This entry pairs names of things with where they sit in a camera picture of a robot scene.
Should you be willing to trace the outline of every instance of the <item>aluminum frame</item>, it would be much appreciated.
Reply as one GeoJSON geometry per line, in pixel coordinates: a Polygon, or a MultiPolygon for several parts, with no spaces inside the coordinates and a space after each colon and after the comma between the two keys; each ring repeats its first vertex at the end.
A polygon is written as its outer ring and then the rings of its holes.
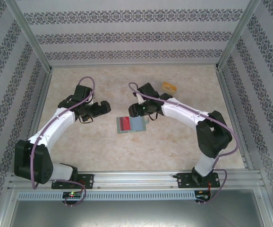
{"type": "Polygon", "coordinates": [[[44,51],[42,50],[42,47],[40,46],[36,36],[34,35],[32,29],[30,28],[30,25],[28,24],[24,14],[22,13],[20,7],[18,6],[17,1],[5,0],[5,3],[8,6],[11,13],[13,14],[17,23],[19,24],[22,32],[24,33],[31,47],[33,48],[33,51],[36,53],[38,59],[40,60],[43,67],[45,68],[45,71],[48,72],[51,69],[51,65],[44,51]]]}
{"type": "Polygon", "coordinates": [[[251,162],[251,158],[250,158],[249,152],[247,150],[244,138],[242,136],[240,126],[238,125],[238,119],[237,119],[237,116],[236,116],[236,113],[234,110],[233,102],[232,102],[230,95],[229,95],[228,88],[226,86],[226,82],[224,80],[224,76],[222,74],[222,71],[218,70],[216,66],[215,66],[215,72],[216,72],[216,76],[218,78],[218,82],[221,87],[222,96],[223,96],[223,98],[225,100],[225,104],[227,106],[227,110],[228,110],[229,117],[231,119],[231,124],[232,124],[233,130],[236,133],[236,135],[238,136],[240,144],[241,144],[239,150],[240,150],[240,154],[243,158],[245,168],[253,170],[254,168],[253,168],[253,165],[251,162]]]}
{"type": "MultiPolygon", "coordinates": [[[[265,227],[273,227],[273,209],[269,200],[265,185],[259,170],[228,169],[228,179],[223,190],[253,190],[265,227]]],[[[88,192],[141,192],[141,191],[193,191],[194,188],[178,188],[177,179],[172,176],[186,170],[177,171],[131,171],[131,172],[80,172],[82,174],[94,174],[94,187],[88,192]]],[[[223,182],[224,173],[219,174],[220,182],[223,182]]],[[[69,192],[71,190],[51,189],[51,183],[39,185],[38,192],[69,192]]],[[[18,196],[21,192],[34,192],[30,181],[24,178],[11,176],[7,196],[0,212],[0,227],[8,227],[15,210],[18,196]]]]}
{"type": "Polygon", "coordinates": [[[241,15],[241,18],[235,27],[227,45],[225,46],[220,59],[217,62],[217,66],[219,69],[222,69],[226,64],[227,59],[229,58],[235,44],[239,40],[241,34],[245,30],[247,23],[249,22],[250,18],[252,17],[254,11],[256,10],[260,0],[250,0],[244,13],[241,15]]]}
{"type": "Polygon", "coordinates": [[[38,132],[42,112],[43,112],[43,109],[44,109],[45,100],[46,100],[48,89],[49,89],[49,86],[50,86],[50,83],[51,83],[52,73],[53,73],[53,70],[48,70],[48,72],[46,73],[44,86],[43,86],[42,92],[40,94],[38,106],[37,106],[37,109],[36,109],[36,113],[34,115],[34,120],[33,120],[32,126],[31,126],[31,130],[30,130],[29,135],[28,135],[29,138],[32,137],[33,135],[35,135],[38,132]]]}

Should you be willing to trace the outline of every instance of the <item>table surface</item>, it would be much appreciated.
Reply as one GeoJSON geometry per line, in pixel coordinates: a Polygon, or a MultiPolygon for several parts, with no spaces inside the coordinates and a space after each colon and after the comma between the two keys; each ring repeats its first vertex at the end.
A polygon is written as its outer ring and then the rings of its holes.
{"type": "MultiPolygon", "coordinates": [[[[137,102],[128,82],[139,86],[150,82],[160,92],[164,81],[178,87],[174,95],[193,108],[217,110],[231,127],[213,65],[206,66],[110,66],[54,69],[40,127],[53,116],[60,101],[72,95],[84,76],[95,80],[95,102],[107,100],[111,112],[91,124],[75,122],[61,135],[51,151],[54,163],[66,163],[79,171],[146,171],[192,169],[201,151],[196,132],[170,117],[150,121],[146,131],[117,133],[116,117],[127,116],[137,102]]],[[[82,85],[91,87],[86,79],[82,85]]],[[[223,152],[235,147],[233,140],[223,152]]],[[[218,168],[244,168],[240,152],[222,158],[218,168]]]]}

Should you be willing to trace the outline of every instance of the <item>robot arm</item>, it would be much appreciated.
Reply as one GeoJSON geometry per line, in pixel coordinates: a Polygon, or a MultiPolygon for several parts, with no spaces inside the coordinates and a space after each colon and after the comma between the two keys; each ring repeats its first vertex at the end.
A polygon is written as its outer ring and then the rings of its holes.
{"type": "Polygon", "coordinates": [[[49,128],[41,136],[41,140],[36,146],[34,155],[34,179],[38,183],[46,183],[49,180],[71,180],[77,181],[77,168],[66,164],[53,164],[50,157],[50,152],[53,145],[62,135],[62,133],[72,125],[77,119],[84,123],[93,118],[111,111],[111,107],[107,101],[102,101],[101,105],[94,103],[94,96],[81,105],[59,115],[66,109],[76,105],[86,99],[91,92],[91,88],[82,85],[77,85],[74,95],[69,96],[59,103],[53,117],[39,130],[34,136],[28,140],[19,140],[15,145],[15,175],[31,179],[30,172],[30,155],[32,147],[36,143],[37,138],[44,128],[50,123],[49,128]]]}
{"type": "Polygon", "coordinates": [[[176,105],[150,99],[144,100],[139,94],[134,93],[139,102],[129,107],[128,110],[131,117],[156,113],[177,119],[196,131],[197,141],[199,148],[202,151],[202,155],[193,169],[193,179],[196,182],[200,182],[200,178],[206,177],[213,171],[215,159],[217,158],[218,154],[232,141],[232,136],[225,128],[181,107],[181,105],[184,105],[189,109],[200,113],[201,115],[209,116],[225,124],[222,115],[217,111],[208,113],[196,110],[179,102],[177,99],[166,93],[159,96],[150,83],[138,88],[138,91],[147,96],[171,101],[176,103],[176,105]]]}

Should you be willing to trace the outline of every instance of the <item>beige floor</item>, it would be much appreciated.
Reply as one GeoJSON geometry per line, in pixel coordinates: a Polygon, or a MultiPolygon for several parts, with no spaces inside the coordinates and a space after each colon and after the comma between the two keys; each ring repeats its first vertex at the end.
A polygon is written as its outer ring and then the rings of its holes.
{"type": "MultiPolygon", "coordinates": [[[[163,81],[178,87],[175,98],[202,111],[218,110],[231,126],[213,66],[135,66],[55,69],[40,127],[57,105],[73,94],[83,76],[95,79],[95,101],[107,100],[112,111],[91,124],[75,122],[56,142],[53,162],[77,166],[80,171],[182,170],[191,169],[200,157],[196,132],[170,117],[159,116],[147,131],[117,134],[116,117],[128,115],[137,102],[128,82],[150,82],[160,90],[163,81]]],[[[83,85],[91,86],[89,80],[83,85]]],[[[231,142],[226,151],[231,151],[231,142]]],[[[239,152],[222,158],[217,167],[244,168],[239,152]]]]}

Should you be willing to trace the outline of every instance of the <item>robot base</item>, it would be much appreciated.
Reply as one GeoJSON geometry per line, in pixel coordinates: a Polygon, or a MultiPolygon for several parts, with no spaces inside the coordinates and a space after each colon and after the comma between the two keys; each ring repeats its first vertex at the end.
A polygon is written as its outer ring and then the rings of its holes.
{"type": "MultiPolygon", "coordinates": [[[[94,175],[93,174],[78,174],[76,182],[84,184],[86,189],[92,189],[94,185],[94,175]]],[[[52,189],[81,189],[77,184],[64,183],[53,181],[51,184],[52,189]]]]}
{"type": "Polygon", "coordinates": [[[179,188],[207,188],[209,183],[211,188],[219,188],[221,186],[217,173],[210,173],[202,178],[202,181],[197,184],[193,178],[193,173],[178,173],[174,178],[178,180],[179,188]]]}

